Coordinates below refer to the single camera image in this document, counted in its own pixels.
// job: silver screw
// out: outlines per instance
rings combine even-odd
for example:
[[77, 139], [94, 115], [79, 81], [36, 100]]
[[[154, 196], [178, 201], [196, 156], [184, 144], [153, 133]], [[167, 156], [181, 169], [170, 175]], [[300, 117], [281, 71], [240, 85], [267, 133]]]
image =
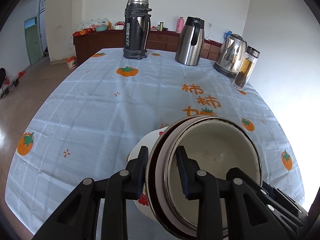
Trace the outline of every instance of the silver screw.
[[233, 182], [234, 182], [234, 184], [241, 185], [242, 184], [242, 179], [235, 178], [235, 179], [233, 179]]
[[127, 170], [122, 170], [122, 171], [119, 171], [119, 174], [120, 174], [120, 176], [127, 176], [128, 174], [129, 174], [129, 171], [127, 171]]
[[197, 171], [197, 174], [198, 174], [199, 176], [205, 176], [205, 175], [207, 175], [207, 172], [204, 171], [204, 170], [199, 170], [199, 171]]
[[85, 185], [90, 185], [91, 183], [92, 183], [92, 179], [90, 179], [90, 178], [86, 178], [83, 180], [83, 184], [85, 184]]
[[275, 209], [273, 208], [273, 206], [267, 204], [268, 209], [270, 209], [271, 211], [274, 211]]

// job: light blue tablecloth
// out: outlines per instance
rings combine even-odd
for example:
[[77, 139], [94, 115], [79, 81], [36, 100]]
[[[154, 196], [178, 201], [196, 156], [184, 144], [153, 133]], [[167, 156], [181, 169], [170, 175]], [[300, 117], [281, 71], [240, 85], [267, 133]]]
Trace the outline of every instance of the light blue tablecloth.
[[[207, 59], [190, 67], [177, 63], [172, 52], [149, 50], [142, 60], [124, 58], [122, 49], [100, 53], [105, 55], [88, 59], [49, 96], [26, 130], [34, 133], [31, 151], [24, 156], [16, 151], [12, 160], [5, 201], [32, 233], [84, 178], [105, 179], [125, 168], [128, 153], [144, 135], [211, 110], [249, 130], [252, 123], [254, 131], [247, 132], [260, 153], [264, 181], [303, 202], [291, 146], [250, 85], [241, 94]], [[139, 72], [125, 77], [118, 68]], [[283, 164], [284, 151], [290, 170]], [[127, 214], [129, 239], [174, 238], [133, 201]]]

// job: kettle handle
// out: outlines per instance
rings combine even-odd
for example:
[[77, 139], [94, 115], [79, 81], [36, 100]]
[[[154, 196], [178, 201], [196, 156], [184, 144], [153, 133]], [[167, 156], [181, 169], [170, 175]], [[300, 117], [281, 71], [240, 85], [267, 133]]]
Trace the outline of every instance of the kettle handle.
[[200, 33], [200, 24], [195, 22], [193, 23], [193, 25], [195, 26], [195, 30], [193, 31], [191, 45], [196, 46], [198, 42], [199, 33]]
[[149, 31], [150, 31], [150, 17], [151, 15], [150, 14], [146, 14], [146, 22], [145, 22], [145, 25], [144, 25], [144, 32], [143, 32], [143, 37], [142, 37], [142, 41], [141, 41], [141, 50], [145, 50], [146, 49], [146, 44], [147, 44], [147, 38], [148, 38], [148, 34], [149, 34]]

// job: floor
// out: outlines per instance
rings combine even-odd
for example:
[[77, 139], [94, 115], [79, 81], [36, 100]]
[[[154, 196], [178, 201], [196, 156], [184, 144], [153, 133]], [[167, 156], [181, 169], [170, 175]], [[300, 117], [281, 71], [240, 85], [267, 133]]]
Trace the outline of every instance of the floor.
[[33, 235], [15, 217], [4, 201], [9, 168], [17, 144], [36, 112], [74, 69], [66, 63], [50, 65], [49, 57], [29, 66], [19, 85], [0, 100], [0, 208], [21, 240]]

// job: pink thermos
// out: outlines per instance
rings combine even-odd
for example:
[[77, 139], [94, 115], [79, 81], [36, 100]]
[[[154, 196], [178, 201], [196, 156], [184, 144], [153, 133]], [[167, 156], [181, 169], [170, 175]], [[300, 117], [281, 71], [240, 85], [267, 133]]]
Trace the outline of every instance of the pink thermos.
[[183, 19], [183, 17], [180, 17], [178, 22], [177, 22], [176, 33], [181, 33], [182, 29], [183, 29], [183, 26], [184, 26], [184, 19]]

